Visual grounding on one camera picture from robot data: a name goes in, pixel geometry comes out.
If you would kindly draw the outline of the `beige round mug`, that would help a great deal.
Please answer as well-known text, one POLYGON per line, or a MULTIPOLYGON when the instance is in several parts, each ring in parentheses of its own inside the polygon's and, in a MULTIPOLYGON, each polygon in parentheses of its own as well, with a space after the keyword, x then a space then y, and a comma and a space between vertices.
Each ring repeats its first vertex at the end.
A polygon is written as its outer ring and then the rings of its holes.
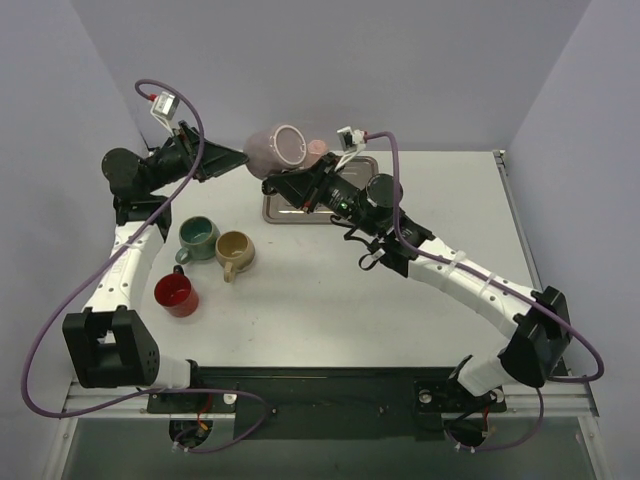
POLYGON ((215 253, 223 269, 224 282, 232 283, 239 273, 251 267, 256 251, 248 235, 240 231, 228 231, 217 239, 215 253))

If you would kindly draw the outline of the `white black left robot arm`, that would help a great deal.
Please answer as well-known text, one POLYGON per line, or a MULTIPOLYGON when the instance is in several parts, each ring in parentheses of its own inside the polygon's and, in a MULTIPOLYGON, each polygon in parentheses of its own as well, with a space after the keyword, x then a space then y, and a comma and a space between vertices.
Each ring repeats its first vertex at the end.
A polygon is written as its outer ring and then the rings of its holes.
POLYGON ((172 223, 158 189, 193 178, 204 182, 244 165, 240 151, 201 139, 181 121, 165 144, 143 158, 125 148, 105 154, 102 173, 114 196, 115 261, 101 274, 79 313, 69 313, 62 332, 79 383, 85 388, 168 388, 181 410, 200 408, 204 384, 191 377, 192 363, 160 353, 139 316, 142 296, 172 223))

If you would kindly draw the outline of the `red mug black handle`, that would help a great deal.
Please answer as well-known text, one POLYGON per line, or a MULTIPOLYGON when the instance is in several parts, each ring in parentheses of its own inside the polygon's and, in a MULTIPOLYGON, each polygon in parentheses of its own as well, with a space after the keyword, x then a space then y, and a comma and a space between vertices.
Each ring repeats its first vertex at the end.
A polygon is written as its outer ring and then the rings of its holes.
POLYGON ((185 318, 199 306, 199 295, 181 265, 162 277, 154 287, 155 301, 171 316, 185 318))

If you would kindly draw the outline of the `teal green round mug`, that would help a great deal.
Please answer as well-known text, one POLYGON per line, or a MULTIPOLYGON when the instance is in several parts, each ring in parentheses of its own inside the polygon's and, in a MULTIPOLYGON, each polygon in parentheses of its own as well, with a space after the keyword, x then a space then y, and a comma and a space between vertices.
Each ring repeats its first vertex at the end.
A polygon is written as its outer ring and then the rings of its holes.
POLYGON ((186 265, 189 262, 212 259, 216 255, 219 236, 218 227, 209 218, 188 218, 179 229, 180 249, 175 254, 175 261, 180 265, 186 265))

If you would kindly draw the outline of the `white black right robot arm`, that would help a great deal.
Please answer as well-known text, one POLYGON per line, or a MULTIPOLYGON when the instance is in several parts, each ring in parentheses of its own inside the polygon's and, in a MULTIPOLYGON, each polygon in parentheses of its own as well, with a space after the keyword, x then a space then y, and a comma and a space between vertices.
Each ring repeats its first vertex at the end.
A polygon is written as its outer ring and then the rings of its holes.
POLYGON ((377 174, 358 188, 338 172, 336 155, 327 154, 308 169, 268 176, 262 190, 306 213, 327 208, 342 225, 366 234, 374 264, 439 289, 505 337, 505 345, 487 358, 470 355, 456 367, 446 386, 453 406, 468 409, 497 387, 540 388, 551 378, 571 341, 565 295, 553 287, 536 291, 513 283, 451 249, 395 209, 392 176, 377 174))

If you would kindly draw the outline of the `lilac mug black handle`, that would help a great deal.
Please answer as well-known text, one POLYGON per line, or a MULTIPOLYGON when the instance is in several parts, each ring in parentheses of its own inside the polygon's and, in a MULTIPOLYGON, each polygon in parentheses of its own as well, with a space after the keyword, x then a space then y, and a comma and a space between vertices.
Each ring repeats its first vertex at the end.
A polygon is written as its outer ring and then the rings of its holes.
POLYGON ((295 126, 277 124, 251 135, 243 152, 248 157, 247 170, 263 180, 272 173, 300 167, 307 156, 307 143, 295 126))

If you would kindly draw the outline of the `pink faceted mug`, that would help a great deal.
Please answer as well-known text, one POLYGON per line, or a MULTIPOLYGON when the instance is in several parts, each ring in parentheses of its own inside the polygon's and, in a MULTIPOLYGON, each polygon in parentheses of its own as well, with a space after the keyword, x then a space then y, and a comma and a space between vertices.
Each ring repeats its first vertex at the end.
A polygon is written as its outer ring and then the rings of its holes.
POLYGON ((304 160, 304 167, 309 168, 313 166, 323 155, 328 151, 328 146, 325 141, 314 139, 307 144, 307 155, 304 160))

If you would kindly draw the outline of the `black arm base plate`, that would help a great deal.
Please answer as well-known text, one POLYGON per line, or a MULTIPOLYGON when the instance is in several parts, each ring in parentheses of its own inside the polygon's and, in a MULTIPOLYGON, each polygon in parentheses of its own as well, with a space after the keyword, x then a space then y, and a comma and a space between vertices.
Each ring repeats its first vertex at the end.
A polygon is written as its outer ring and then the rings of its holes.
POLYGON ((444 423, 480 428, 484 411, 506 409, 501 388, 474 397, 450 367, 199 367, 197 393, 153 395, 152 414, 232 414, 234 433, 269 415, 255 440, 436 440, 444 423))

